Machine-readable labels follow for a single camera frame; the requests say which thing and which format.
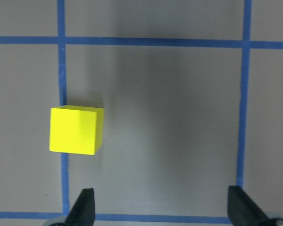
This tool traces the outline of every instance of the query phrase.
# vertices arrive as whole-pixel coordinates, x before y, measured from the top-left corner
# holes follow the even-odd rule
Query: gray floor
[[[56,36],[56,11],[55,1],[0,0],[0,36]],[[242,39],[242,0],[66,0],[65,12],[67,36]],[[283,0],[253,0],[251,39],[283,41]],[[68,103],[106,112],[98,153],[69,155],[70,204],[94,187],[97,213],[226,217],[241,49],[67,45],[66,53]],[[48,149],[58,95],[56,45],[0,45],[0,212],[62,211],[60,155]],[[245,190],[283,214],[283,50],[251,50],[245,167]]]

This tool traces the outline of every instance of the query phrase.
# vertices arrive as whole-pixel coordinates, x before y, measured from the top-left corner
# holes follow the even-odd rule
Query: blue grid
[[[280,41],[251,41],[251,5],[252,0],[244,0],[243,38],[242,40],[200,40],[200,39],[153,39],[153,38],[107,38],[107,37],[67,37],[65,35],[65,2],[57,0],[58,36],[0,36],[0,44],[57,44],[58,45],[58,85],[60,105],[67,104],[66,93],[66,45],[124,45],[124,46],[172,46],[172,47],[207,47],[207,48],[241,48],[241,101],[239,111],[239,143],[237,157],[236,184],[243,187],[244,150],[247,117],[248,79],[250,67],[250,50],[283,49]],[[0,212],[0,218],[48,219],[67,215],[69,207],[68,154],[61,154],[62,174],[62,212]],[[139,221],[172,223],[209,223],[230,224],[227,217],[198,216],[161,216],[161,215],[126,215],[97,214],[96,220],[103,221]]]

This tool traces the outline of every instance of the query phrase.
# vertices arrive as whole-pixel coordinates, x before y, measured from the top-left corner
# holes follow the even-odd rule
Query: black object
[[[283,219],[269,219],[239,186],[228,188],[227,215],[233,226],[283,226]]]
[[[83,189],[65,222],[50,226],[93,226],[95,220],[95,203],[93,188]]]

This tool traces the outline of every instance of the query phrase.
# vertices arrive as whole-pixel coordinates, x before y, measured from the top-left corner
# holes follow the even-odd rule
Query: yellow cube
[[[103,108],[54,107],[50,115],[50,150],[95,154],[102,144],[103,124]]]

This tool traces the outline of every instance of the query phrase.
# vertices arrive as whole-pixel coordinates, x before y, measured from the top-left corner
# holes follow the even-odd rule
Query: yellow block
[[[103,108],[54,107],[50,115],[50,150],[95,154],[102,144],[103,124]]]

